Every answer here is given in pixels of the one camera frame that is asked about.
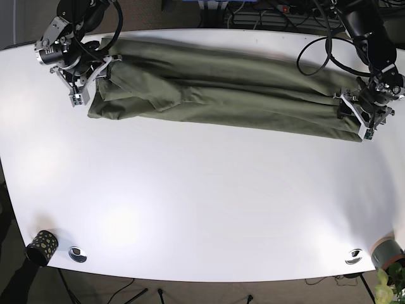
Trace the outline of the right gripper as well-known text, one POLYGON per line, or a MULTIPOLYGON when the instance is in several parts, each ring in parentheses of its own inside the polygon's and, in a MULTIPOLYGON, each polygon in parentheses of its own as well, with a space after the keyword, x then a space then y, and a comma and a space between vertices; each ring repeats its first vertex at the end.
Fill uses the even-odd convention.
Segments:
POLYGON ((51 73, 55 73, 69 90, 69 99, 73 107, 85 106, 90 101, 89 87, 97 78, 108 76, 108 66, 111 63, 122 61, 121 55, 107 55, 101 63, 90 61, 75 66, 62 68, 53 66, 51 73))

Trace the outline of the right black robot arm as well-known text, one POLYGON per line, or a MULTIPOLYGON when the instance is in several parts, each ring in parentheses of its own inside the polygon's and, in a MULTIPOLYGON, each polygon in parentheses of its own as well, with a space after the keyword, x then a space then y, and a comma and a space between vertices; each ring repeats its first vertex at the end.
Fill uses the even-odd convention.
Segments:
POLYGON ((34 50, 41 65, 49 65, 50 72, 69 89, 72 106, 90 101, 89 86, 97 78, 107 77, 112 62, 121 61, 120 55, 109 55, 123 27, 123 11, 118 1, 60 1, 57 15, 44 35, 35 43, 34 50), (86 34, 102 22, 105 11, 114 6, 118 25, 112 39, 104 47, 98 41, 82 42, 86 34))

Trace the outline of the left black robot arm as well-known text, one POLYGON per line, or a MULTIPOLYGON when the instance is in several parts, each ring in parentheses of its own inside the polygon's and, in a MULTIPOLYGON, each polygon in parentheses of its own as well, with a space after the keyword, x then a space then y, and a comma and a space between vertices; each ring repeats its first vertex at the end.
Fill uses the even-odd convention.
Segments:
POLYGON ((397 50, 373 1, 333 1, 332 7, 369 72, 356 72, 331 58, 356 76, 355 91, 341 89, 337 117, 356 118, 358 135, 371 139, 377 127, 395 111, 389 106, 404 97, 404 76, 396 67, 397 50))

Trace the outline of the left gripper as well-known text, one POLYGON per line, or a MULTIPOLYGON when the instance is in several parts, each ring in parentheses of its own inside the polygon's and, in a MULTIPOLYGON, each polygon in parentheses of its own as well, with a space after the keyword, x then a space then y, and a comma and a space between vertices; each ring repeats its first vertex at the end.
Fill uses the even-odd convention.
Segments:
POLYGON ((390 115, 395 115, 391 104, 397 101, 397 96, 387 91, 367 87, 351 91, 343 87, 334 98, 339 102, 337 118, 352 121, 358 127, 357 135, 361 140, 373 139, 377 128, 386 124, 390 115))

